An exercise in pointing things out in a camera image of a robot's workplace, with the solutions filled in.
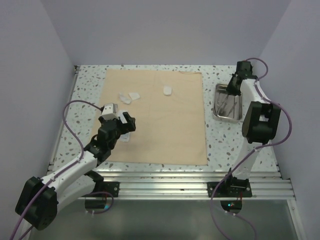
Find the curved steel tweezers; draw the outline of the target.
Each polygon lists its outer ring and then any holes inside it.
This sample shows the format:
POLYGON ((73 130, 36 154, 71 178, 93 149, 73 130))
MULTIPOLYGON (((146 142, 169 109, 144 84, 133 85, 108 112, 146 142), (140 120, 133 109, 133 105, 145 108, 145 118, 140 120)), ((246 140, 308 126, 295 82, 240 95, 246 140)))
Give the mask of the curved steel tweezers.
POLYGON ((217 115, 222 115, 225 112, 226 100, 227 100, 226 95, 222 95, 217 98, 216 106, 215 106, 215 113, 217 115))

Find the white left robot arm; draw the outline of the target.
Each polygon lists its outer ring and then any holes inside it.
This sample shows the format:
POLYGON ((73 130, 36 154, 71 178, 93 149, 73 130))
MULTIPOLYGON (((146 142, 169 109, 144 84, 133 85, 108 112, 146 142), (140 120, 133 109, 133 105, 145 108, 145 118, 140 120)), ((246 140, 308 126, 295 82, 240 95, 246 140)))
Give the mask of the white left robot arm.
POLYGON ((24 184, 15 212, 34 228, 47 228, 59 210, 77 198, 103 193, 102 177, 94 172, 111 155, 120 136, 136 130, 136 119, 128 112, 121 118, 104 119, 97 134, 84 147, 84 152, 66 164, 64 168, 39 178, 31 177, 24 184))

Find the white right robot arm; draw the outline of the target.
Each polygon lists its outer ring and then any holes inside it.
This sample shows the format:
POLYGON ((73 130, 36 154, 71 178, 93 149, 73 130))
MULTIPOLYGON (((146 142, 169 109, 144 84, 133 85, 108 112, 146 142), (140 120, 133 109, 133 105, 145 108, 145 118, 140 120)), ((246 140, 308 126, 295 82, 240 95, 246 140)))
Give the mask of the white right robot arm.
POLYGON ((235 164, 230 168, 223 192, 235 196, 245 188, 260 150, 276 136, 281 109, 266 96, 250 61, 236 64, 226 87, 227 96, 244 96, 250 104, 242 123, 243 144, 235 164))

